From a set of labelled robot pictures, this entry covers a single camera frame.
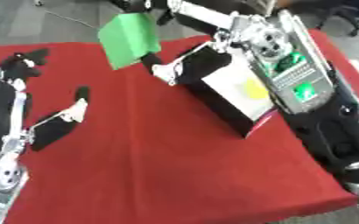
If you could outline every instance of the black fingertip pad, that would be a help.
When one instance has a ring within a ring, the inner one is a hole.
[[[90,89],[87,86],[78,87],[76,90],[76,94],[74,95],[74,100],[77,102],[80,99],[86,100],[89,102]]]

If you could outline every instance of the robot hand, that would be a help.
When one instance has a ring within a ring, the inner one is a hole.
[[[167,2],[172,13],[210,24],[215,32],[212,42],[174,62],[152,65],[153,75],[169,85],[186,84],[183,80],[198,80],[225,65],[211,69],[203,62],[206,49],[215,50],[208,55],[219,60],[218,53],[240,48],[244,63],[268,88],[292,132],[344,189],[359,198],[359,99],[326,61],[300,19],[284,10],[278,17],[263,17],[221,13],[203,6],[203,1]]]
[[[37,67],[45,64],[47,55],[47,49],[17,52],[0,63],[0,223],[28,179],[26,168],[18,162],[26,146],[40,151],[67,135],[83,121],[88,106],[88,87],[79,87],[70,108],[25,128],[32,105],[26,85],[31,77],[40,76]]]

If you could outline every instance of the wire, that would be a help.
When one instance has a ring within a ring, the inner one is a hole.
[[[75,18],[64,17],[64,16],[61,16],[60,14],[57,14],[57,13],[52,12],[52,11],[49,11],[49,10],[45,10],[45,13],[54,15],[54,16],[59,17],[59,18],[64,18],[64,19],[66,19],[66,20],[70,20],[70,21],[73,21],[73,22],[76,22],[76,23],[85,25],[85,26],[87,26],[87,27],[89,27],[89,28],[98,30],[97,27],[95,27],[95,26],[93,26],[93,25],[91,25],[91,24],[88,24],[88,23],[86,23],[86,22],[83,22],[83,21],[81,21],[81,20],[75,19]]]

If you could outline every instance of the floor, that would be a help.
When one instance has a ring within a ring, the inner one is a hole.
[[[121,12],[105,1],[45,1],[45,6],[35,7],[33,0],[0,0],[0,45],[68,41],[96,42],[96,32],[99,27]],[[314,17],[309,16],[304,16],[304,19],[310,27],[316,21]],[[334,18],[329,21],[324,31],[350,59],[359,60],[359,36],[356,38],[347,36],[350,31],[349,25],[339,18]],[[197,32],[175,23],[159,28],[159,36],[163,40],[196,34]],[[349,207],[333,213],[291,218],[275,223],[359,224],[359,212],[356,207]]]

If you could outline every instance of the red tablecloth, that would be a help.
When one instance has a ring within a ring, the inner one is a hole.
[[[359,94],[357,71],[324,34],[313,35]],[[163,57],[203,39],[165,43]],[[29,83],[31,120],[66,107],[78,85],[92,88],[91,105],[75,132],[23,157],[31,180],[10,224],[253,224],[355,203],[278,114],[243,140],[183,87],[141,65],[111,71],[96,44],[1,46],[0,60],[41,46],[52,55]]]

